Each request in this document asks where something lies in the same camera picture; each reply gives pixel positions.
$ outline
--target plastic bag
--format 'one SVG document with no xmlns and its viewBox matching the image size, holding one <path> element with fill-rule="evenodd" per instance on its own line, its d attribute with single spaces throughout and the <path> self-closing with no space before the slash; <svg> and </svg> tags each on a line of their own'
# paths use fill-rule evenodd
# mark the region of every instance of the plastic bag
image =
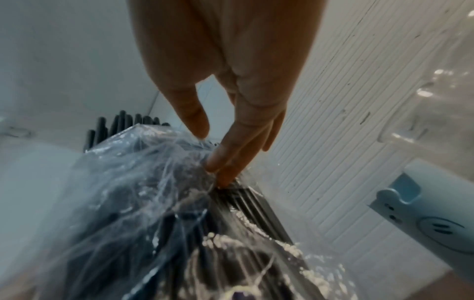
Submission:
<svg viewBox="0 0 474 300">
<path fill-rule="evenodd" d="M 136 125 L 88 151 L 0 299 L 359 299 L 324 247 L 292 244 L 248 174 L 214 188 L 212 149 Z"/>
</svg>

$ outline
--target ribbed white surface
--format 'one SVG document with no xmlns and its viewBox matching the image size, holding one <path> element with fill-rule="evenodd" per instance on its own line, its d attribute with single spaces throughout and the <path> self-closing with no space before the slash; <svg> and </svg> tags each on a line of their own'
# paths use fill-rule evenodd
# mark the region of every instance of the ribbed white surface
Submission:
<svg viewBox="0 0 474 300">
<path fill-rule="evenodd" d="M 367 204 L 410 159 L 376 141 L 472 0 L 330 0 L 272 149 L 281 187 L 372 299 L 403 299 L 447 267 Z"/>
</svg>

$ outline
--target human hand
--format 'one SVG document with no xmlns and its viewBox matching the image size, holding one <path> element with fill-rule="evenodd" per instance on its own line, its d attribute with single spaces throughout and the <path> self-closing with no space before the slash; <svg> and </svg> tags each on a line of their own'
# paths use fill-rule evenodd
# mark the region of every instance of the human hand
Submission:
<svg viewBox="0 0 474 300">
<path fill-rule="evenodd" d="M 235 120 L 206 162 L 226 186 L 275 140 L 324 0 L 128 0 L 148 74 L 198 138 L 209 133 L 196 83 L 214 74 Z"/>
</svg>

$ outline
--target transparent plastic container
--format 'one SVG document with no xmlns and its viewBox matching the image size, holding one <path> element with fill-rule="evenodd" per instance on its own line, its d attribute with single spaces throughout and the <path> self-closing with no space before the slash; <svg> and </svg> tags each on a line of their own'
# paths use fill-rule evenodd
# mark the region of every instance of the transparent plastic container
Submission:
<svg viewBox="0 0 474 300">
<path fill-rule="evenodd" d="M 474 181 L 474 10 L 439 49 L 423 82 L 387 122 L 379 141 Z"/>
</svg>

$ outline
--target brown surface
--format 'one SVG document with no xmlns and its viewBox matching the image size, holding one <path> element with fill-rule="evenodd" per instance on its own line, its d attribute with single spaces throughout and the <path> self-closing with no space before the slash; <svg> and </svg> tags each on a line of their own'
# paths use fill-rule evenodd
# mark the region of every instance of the brown surface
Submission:
<svg viewBox="0 0 474 300">
<path fill-rule="evenodd" d="M 474 299 L 474 285 L 449 272 L 407 300 Z"/>
</svg>

